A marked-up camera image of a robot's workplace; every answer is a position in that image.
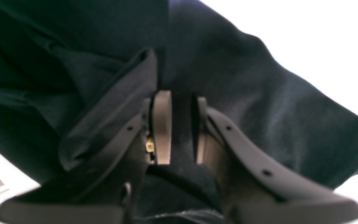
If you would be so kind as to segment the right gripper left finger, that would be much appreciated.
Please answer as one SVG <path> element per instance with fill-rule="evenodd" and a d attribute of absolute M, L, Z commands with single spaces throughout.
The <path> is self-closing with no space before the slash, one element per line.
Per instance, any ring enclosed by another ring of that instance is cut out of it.
<path fill-rule="evenodd" d="M 171 159 L 172 96 L 158 91 L 96 155 L 0 206 L 3 224 L 131 224 L 145 172 Z"/>

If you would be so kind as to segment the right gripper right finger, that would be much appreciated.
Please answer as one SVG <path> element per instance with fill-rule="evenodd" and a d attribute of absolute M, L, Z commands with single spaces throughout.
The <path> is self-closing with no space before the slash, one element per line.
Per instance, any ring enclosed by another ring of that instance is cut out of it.
<path fill-rule="evenodd" d="M 283 166 L 201 96 L 191 101 L 195 162 L 206 167 L 226 224 L 345 224 L 358 203 Z"/>

